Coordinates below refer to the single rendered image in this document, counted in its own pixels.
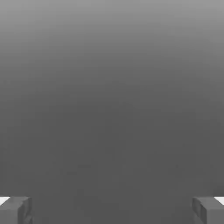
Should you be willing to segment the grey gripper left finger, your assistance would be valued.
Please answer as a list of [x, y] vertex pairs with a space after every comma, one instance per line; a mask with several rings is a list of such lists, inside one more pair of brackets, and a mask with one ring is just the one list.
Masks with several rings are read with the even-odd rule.
[[0, 205], [0, 224], [33, 224], [32, 198], [9, 197]]

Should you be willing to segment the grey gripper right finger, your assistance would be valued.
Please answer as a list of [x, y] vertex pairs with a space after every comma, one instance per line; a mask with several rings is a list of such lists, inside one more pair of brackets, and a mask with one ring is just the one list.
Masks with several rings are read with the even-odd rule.
[[193, 197], [193, 224], [224, 224], [224, 197]]

